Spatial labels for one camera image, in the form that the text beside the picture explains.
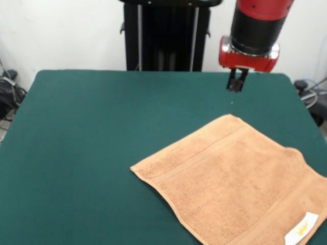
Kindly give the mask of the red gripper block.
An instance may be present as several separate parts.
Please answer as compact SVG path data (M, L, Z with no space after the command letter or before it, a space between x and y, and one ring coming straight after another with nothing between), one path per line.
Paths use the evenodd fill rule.
M229 36L223 36L220 40L218 61L222 67L230 68L227 82L229 91L241 92L248 75L247 69L257 72L269 73L275 67L280 54L280 45L275 43L268 54L263 56L251 56L238 52L230 43ZM236 68L241 69L241 75L236 79Z

